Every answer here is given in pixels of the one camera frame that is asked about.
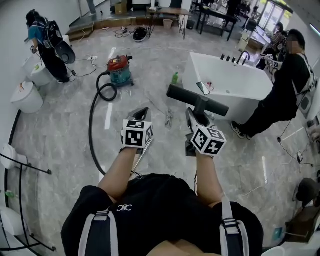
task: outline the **cardboard box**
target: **cardboard box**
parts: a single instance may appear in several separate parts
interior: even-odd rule
[[[116,3],[114,7],[115,7],[115,14],[116,15],[127,14],[127,0],[123,0],[120,3]]]

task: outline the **vacuum cleaner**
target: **vacuum cleaner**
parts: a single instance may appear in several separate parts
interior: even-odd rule
[[[123,87],[123,86],[134,86],[134,81],[131,79],[131,72],[130,72],[130,60],[132,60],[132,56],[117,56],[113,59],[110,59],[108,64],[107,64],[107,70],[103,73],[101,73],[97,80],[96,80],[96,89],[98,91],[98,95],[104,99],[107,102],[113,101],[118,94],[118,87]],[[103,76],[110,76],[111,83],[107,83],[101,88],[99,88],[99,81],[100,78]],[[106,87],[111,87],[114,91],[114,95],[111,98],[105,97],[102,93],[101,90],[106,88]]]

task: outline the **black t-shirt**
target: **black t-shirt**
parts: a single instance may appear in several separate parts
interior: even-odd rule
[[[221,254],[222,204],[210,208],[200,202],[184,180],[150,174],[130,181],[116,204],[102,189],[84,187],[62,228],[66,256],[78,255],[88,215],[108,207],[116,220],[120,256],[145,256],[166,240],[186,240],[205,253]],[[261,255],[264,231],[258,218],[238,203],[232,202],[231,207],[233,217],[246,227],[250,255]]]
[[[272,91],[263,103],[279,114],[293,115],[292,118],[294,118],[298,107],[292,81],[296,91],[300,93],[310,78],[304,59],[298,54],[287,54],[281,69],[275,73],[274,78]]]

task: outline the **marble floor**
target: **marble floor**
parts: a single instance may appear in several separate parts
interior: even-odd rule
[[[185,157],[185,135],[189,132],[185,119],[186,105],[166,97],[175,72],[179,82],[190,52],[220,57],[238,57],[237,41],[226,37],[187,30],[183,40],[177,28],[156,27],[151,39],[135,43],[131,36],[116,38],[105,30],[95,31],[89,38],[73,43],[78,59],[98,56],[98,70],[74,82],[53,81],[41,89],[45,94],[43,107],[34,114],[21,114],[13,146],[28,157],[33,166],[52,170],[52,175],[27,170],[22,177],[24,217],[29,229],[41,240],[57,248],[51,253],[37,249],[41,255],[63,256],[61,228],[72,210],[81,189],[97,185],[99,171],[92,159],[88,125],[92,100],[96,94],[96,79],[105,71],[109,58],[130,55],[130,70],[135,86],[123,87],[112,102],[110,129],[105,130],[109,104],[99,100],[93,120],[93,143],[97,158],[106,169],[120,148],[123,119],[139,107],[151,109],[154,141],[136,171],[141,174],[170,174],[184,179],[194,188],[196,160]],[[89,61],[79,60],[70,66],[78,75],[93,71]],[[101,79],[101,85],[109,81]],[[166,112],[172,110],[172,128],[165,127]],[[309,140],[305,120],[300,113],[283,135],[283,146],[292,154],[305,150],[306,162],[320,164],[315,146]],[[264,227],[264,245],[273,246],[277,227],[285,227],[299,205],[292,201],[296,185],[304,177],[315,178],[317,168],[299,165],[281,148],[277,137],[288,122],[279,122],[252,141],[239,139],[227,121],[216,125],[226,136],[227,144],[214,159],[219,180],[232,201],[254,212]],[[8,172],[8,189],[18,193],[19,171]],[[19,211],[19,200],[9,200],[9,206]]]

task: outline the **wooden table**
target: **wooden table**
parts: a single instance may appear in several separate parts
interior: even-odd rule
[[[161,14],[175,16],[178,22],[179,33],[182,32],[183,39],[186,38],[186,16],[192,16],[191,12],[187,11],[186,9],[170,7],[160,7],[160,9],[157,8],[156,11],[152,11],[150,10],[150,7],[147,7],[146,12],[150,15],[149,23],[147,26],[147,30],[149,31],[149,38],[151,37],[151,34],[153,33],[156,26],[154,24],[154,20],[159,19]]]
[[[220,28],[222,30],[221,36],[223,35],[224,31],[228,32],[229,36],[228,36],[227,41],[229,41],[229,39],[231,37],[231,34],[232,34],[233,30],[234,30],[235,24],[238,22],[238,19],[236,17],[234,17],[234,16],[230,16],[230,15],[224,14],[224,13],[222,13],[220,11],[212,10],[212,9],[209,9],[209,8],[204,8],[203,6],[199,6],[199,9],[200,9],[200,14],[199,14],[198,22],[196,24],[196,29],[198,29],[200,21],[201,21],[201,16],[202,16],[202,14],[204,14],[204,17],[203,17],[203,20],[202,20],[202,24],[201,24],[201,29],[200,29],[200,35],[202,34],[202,31],[204,30],[204,25],[205,25],[205,22],[206,22],[207,15],[208,16],[214,16],[214,17],[217,17],[217,18],[220,18],[220,19],[223,19],[223,20],[226,21],[225,26],[223,28]],[[229,22],[232,23],[231,29],[227,28],[227,25],[228,25]]]

